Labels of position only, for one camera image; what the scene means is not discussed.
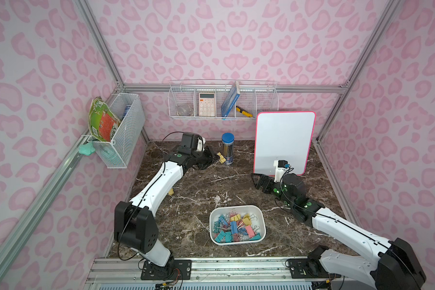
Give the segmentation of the blue binder clip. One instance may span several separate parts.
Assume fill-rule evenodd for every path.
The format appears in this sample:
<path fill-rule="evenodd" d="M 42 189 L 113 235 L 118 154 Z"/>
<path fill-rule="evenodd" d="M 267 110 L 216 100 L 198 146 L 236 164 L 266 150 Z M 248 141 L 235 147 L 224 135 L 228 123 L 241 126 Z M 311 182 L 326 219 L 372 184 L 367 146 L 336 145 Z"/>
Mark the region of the blue binder clip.
<path fill-rule="evenodd" d="M 238 225 L 236 221 L 231 221 L 231 233 L 238 234 Z"/>

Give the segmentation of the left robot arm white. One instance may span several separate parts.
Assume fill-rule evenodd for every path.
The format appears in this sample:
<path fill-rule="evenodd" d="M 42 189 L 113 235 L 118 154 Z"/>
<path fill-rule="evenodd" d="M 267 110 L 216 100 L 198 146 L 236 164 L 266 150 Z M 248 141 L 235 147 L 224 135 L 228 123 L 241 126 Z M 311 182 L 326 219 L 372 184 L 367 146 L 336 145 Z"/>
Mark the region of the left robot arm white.
<path fill-rule="evenodd" d="M 174 257 L 159 241 L 155 220 L 157 211 L 174 185 L 189 169 L 204 170 L 218 159 L 205 138 L 194 133 L 182 133 L 179 145 L 167 155 L 159 171 L 147 186 L 128 202 L 120 202 L 114 212 L 114 239 L 139 252 L 157 267 L 169 268 Z"/>

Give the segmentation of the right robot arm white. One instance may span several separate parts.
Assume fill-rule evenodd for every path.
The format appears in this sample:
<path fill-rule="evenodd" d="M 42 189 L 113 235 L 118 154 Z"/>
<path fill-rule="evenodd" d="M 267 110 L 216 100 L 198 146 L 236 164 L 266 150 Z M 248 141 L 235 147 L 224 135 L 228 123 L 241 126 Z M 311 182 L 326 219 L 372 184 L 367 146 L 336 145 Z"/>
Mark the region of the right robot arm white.
<path fill-rule="evenodd" d="M 252 174 L 255 188 L 272 194 L 290 208 L 298 222 L 326 233 L 351 250 L 354 256 L 318 246 L 308 256 L 313 276 L 320 271 L 339 274 L 376 290 L 420 290 L 427 280 L 412 248 L 403 239 L 390 240 L 373 234 L 335 214 L 306 195 L 303 180 L 295 174 L 279 179 Z"/>

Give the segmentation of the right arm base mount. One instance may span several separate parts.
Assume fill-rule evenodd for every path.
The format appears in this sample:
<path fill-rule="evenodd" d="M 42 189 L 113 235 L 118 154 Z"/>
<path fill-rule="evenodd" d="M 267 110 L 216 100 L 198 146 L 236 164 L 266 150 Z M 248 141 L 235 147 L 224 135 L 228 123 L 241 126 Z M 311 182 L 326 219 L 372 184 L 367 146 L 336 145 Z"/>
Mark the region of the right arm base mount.
<path fill-rule="evenodd" d="M 285 261 L 285 267 L 290 270 L 293 279 L 336 279 L 341 275 L 328 273 L 314 259 L 291 258 Z"/>

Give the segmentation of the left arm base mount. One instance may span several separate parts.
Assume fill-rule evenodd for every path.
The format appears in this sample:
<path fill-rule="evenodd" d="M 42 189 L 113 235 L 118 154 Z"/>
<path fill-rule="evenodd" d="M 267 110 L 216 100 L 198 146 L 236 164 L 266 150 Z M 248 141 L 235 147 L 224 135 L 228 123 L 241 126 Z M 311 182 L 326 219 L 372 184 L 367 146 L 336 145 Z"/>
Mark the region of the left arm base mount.
<path fill-rule="evenodd" d="M 141 269 L 141 280 L 190 280 L 192 261 L 170 258 L 164 267 L 146 261 Z"/>

